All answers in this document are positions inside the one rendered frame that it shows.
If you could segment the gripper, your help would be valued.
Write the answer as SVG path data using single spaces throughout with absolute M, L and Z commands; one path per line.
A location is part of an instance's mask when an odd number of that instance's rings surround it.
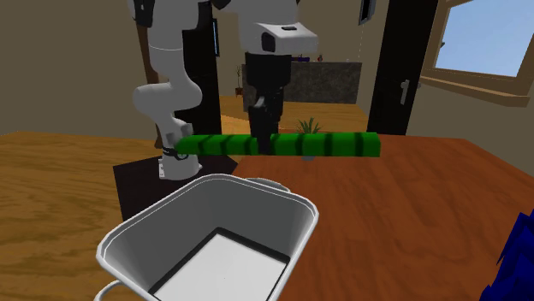
M 251 135 L 257 139 L 258 153 L 270 155 L 270 138 L 277 131 L 283 112 L 283 89 L 291 78 L 290 55 L 260 55 L 246 52 L 246 83 L 255 89 L 247 107 Z

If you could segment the green striped long block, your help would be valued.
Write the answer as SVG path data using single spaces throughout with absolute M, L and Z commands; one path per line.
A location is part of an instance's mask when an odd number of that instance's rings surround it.
M 250 134 L 192 135 L 180 140 L 166 155 L 260 156 L 258 140 Z M 271 156 L 366 156 L 379 157 L 381 141 L 376 133 L 277 133 L 270 137 Z

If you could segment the small green potted plant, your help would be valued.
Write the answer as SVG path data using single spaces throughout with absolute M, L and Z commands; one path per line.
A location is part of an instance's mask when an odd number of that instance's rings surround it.
M 315 134 L 318 133 L 320 129 L 321 127 L 315 122 L 314 117 L 311 117 L 308 121 L 299 120 L 299 125 L 297 127 L 297 131 L 303 134 Z

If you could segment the dark stone counter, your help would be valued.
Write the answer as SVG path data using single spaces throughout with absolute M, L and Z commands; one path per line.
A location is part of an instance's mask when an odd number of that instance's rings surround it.
M 361 68 L 361 62 L 293 62 L 284 101 L 355 104 Z

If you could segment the white rectangular bin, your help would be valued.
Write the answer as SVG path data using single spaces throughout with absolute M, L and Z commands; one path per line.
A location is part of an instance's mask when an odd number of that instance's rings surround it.
M 115 227 L 96 259 L 144 301 L 277 301 L 317 225 L 309 199 L 263 178 L 202 176 Z

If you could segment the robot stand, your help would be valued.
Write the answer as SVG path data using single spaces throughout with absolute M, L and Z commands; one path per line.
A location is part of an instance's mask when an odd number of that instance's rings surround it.
M 159 178 L 160 156 L 113 167 L 122 219 L 126 221 L 170 193 L 207 174 L 232 174 L 238 163 L 229 156 L 200 156 L 203 166 L 192 178 L 162 180 Z

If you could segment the black door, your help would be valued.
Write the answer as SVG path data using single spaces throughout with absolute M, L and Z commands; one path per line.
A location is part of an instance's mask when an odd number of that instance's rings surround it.
M 404 135 L 438 0 L 389 0 L 367 130 Z

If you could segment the blue crumpled object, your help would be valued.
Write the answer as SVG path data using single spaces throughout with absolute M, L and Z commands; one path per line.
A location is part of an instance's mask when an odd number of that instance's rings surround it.
M 496 278 L 479 301 L 534 301 L 534 210 L 518 215 L 497 262 Z

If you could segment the dark wall picture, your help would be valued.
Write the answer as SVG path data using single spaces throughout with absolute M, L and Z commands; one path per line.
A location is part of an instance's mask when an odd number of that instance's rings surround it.
M 361 0 L 359 24 L 365 24 L 371 17 L 371 5 L 373 0 Z

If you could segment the window with wooden frame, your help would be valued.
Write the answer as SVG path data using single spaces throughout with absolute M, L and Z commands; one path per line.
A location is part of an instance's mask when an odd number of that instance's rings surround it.
M 534 83 L 534 0 L 439 0 L 420 82 L 506 107 Z

